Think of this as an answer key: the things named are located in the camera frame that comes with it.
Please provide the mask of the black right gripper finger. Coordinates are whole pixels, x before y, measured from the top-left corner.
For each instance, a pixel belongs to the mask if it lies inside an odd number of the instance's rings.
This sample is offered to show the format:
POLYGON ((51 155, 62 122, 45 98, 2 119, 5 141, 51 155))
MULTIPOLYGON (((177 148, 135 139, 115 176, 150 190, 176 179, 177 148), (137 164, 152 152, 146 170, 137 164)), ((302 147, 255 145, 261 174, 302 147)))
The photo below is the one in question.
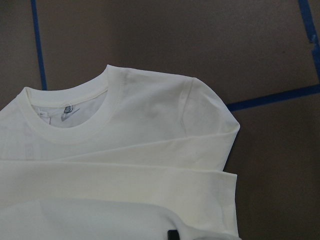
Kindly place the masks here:
POLYGON ((170 229, 167 231, 167 239, 168 240, 178 240, 178 230, 170 229))

